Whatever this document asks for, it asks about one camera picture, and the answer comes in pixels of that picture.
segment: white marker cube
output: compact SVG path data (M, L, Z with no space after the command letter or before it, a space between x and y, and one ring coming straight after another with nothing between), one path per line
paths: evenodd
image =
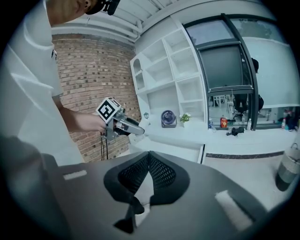
M114 98L106 97L99 107L96 109L96 113L108 123L114 116L114 114L120 110L121 104L119 104Z

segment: small fan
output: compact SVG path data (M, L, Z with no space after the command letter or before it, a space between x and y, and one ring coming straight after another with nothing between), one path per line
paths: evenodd
M177 118L172 111L166 110L161 114L161 126L162 128L175 128L177 126Z

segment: black and white square pattern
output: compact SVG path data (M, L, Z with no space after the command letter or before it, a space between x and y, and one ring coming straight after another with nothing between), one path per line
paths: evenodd
M109 97L108 99L111 100L117 107L120 107L120 104L113 97Z
M109 118L114 115L115 112L115 108L107 100L98 108L98 113L106 121L109 120Z

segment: trash can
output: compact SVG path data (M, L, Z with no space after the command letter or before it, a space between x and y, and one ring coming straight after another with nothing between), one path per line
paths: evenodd
M275 183L280 191L286 191L292 181L300 173L300 150L294 143L287 149L282 157L278 172L275 177Z

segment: potted plant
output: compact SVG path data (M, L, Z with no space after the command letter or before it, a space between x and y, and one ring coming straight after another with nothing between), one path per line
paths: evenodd
M186 112L183 115L180 115L180 123L184 128L188 126L190 120L191 120L191 114L189 114L188 112Z

